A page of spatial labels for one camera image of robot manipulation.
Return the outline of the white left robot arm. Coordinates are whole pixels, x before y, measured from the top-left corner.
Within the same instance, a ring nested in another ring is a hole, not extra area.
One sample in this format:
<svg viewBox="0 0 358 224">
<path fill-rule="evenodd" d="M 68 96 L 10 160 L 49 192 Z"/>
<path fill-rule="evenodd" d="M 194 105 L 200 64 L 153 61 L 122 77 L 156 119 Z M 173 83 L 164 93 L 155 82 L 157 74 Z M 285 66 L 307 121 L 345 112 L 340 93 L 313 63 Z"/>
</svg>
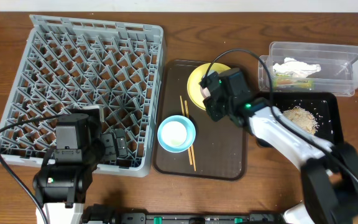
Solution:
<svg viewBox="0 0 358 224">
<path fill-rule="evenodd" d="M 86 191 L 98 164 L 126 153 L 123 129 L 104 134 L 96 111 L 62 115 L 55 128 L 55 148 L 46 153 L 33 179 L 40 205 L 37 223 L 117 223 L 114 209 L 94 204 L 85 207 Z"/>
</svg>

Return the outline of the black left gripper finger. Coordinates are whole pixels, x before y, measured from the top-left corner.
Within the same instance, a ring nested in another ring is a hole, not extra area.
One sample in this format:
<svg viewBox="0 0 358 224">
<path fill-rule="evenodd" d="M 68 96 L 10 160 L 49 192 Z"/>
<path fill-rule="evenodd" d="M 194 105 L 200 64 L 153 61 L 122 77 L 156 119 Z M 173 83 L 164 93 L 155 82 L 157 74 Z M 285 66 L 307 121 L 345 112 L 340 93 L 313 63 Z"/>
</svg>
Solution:
<svg viewBox="0 0 358 224">
<path fill-rule="evenodd" d="M 101 140 L 105 146 L 103 159 L 105 161 L 115 161 L 117 159 L 117 155 L 114 136 L 112 134 L 102 134 Z"/>
<path fill-rule="evenodd" d="M 115 129 L 114 130 L 114 139 L 115 139 L 115 149 L 116 155 L 118 157 L 126 157 L 127 156 L 127 141 L 126 134 L 123 129 Z"/>
</svg>

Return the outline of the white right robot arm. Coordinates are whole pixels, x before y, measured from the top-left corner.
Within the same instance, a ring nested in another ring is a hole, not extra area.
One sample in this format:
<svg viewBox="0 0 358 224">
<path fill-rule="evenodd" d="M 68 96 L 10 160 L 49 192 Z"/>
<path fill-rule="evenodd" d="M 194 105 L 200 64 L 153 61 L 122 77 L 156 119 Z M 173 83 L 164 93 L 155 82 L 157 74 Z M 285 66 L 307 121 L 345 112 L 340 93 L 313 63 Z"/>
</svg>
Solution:
<svg viewBox="0 0 358 224">
<path fill-rule="evenodd" d="M 206 72 L 200 86 L 212 120 L 228 116 L 300 171 L 303 202 L 283 213 L 285 223 L 352 223 L 358 216 L 358 153 L 352 145 L 334 145 L 292 123 L 270 100 L 252 95 L 238 68 Z"/>
</svg>

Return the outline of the pink white bowl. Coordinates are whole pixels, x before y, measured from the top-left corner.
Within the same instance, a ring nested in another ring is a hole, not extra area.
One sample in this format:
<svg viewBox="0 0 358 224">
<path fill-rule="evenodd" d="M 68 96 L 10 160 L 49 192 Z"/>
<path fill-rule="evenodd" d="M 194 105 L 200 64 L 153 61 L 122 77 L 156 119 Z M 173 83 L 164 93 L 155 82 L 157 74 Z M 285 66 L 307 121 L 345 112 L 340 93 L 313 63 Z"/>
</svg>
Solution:
<svg viewBox="0 0 358 224">
<path fill-rule="evenodd" d="M 211 96 L 207 88 L 201 88 L 201 95 L 204 99 Z"/>
</svg>

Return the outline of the light blue bowl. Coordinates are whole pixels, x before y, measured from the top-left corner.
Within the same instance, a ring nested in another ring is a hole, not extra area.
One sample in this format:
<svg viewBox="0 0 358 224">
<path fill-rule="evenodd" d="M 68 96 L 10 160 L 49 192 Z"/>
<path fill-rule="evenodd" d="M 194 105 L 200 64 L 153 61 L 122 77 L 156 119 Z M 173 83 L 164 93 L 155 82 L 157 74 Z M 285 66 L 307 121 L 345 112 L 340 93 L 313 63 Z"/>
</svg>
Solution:
<svg viewBox="0 0 358 224">
<path fill-rule="evenodd" d="M 157 139 L 166 151 L 180 153 L 188 150 L 194 143 L 196 128 L 193 122 L 185 116 L 169 116 L 160 123 Z"/>
</svg>

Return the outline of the yellow round plate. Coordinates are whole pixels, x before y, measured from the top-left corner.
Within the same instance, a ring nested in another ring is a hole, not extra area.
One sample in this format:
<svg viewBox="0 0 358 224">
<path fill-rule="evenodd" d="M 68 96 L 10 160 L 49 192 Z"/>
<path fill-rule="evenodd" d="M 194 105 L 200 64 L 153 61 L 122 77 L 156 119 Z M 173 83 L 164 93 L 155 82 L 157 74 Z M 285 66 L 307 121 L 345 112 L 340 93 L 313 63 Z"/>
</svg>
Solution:
<svg viewBox="0 0 358 224">
<path fill-rule="evenodd" d="M 187 82 L 187 92 L 190 100 L 200 109 L 205 110 L 204 98 L 201 95 L 200 81 L 205 76 L 210 63 L 204 63 L 196 67 L 190 74 Z"/>
</svg>

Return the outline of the white cup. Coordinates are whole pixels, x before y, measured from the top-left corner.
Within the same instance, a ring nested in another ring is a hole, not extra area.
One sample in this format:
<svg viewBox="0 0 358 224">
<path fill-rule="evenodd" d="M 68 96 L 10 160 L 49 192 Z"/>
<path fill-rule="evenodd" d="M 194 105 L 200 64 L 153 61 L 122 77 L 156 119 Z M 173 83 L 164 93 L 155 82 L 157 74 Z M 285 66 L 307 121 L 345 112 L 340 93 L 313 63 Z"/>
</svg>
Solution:
<svg viewBox="0 0 358 224">
<path fill-rule="evenodd" d="M 182 145 L 187 138 L 187 131 L 183 124 L 178 121 L 167 122 L 162 127 L 162 141 L 170 147 Z"/>
</svg>

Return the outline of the white paper napkin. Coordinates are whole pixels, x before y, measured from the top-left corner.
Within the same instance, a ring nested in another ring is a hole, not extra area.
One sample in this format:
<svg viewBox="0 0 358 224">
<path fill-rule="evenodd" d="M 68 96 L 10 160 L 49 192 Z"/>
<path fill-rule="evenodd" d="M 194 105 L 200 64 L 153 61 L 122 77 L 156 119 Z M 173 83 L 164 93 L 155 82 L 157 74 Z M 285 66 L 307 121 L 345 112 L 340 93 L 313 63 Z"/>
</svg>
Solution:
<svg viewBox="0 0 358 224">
<path fill-rule="evenodd" d="M 282 64 L 275 63 L 273 70 L 276 75 L 286 75 L 294 78 L 307 78 L 308 76 L 320 72 L 320 64 L 307 64 L 297 61 L 294 58 L 286 57 Z"/>
</svg>

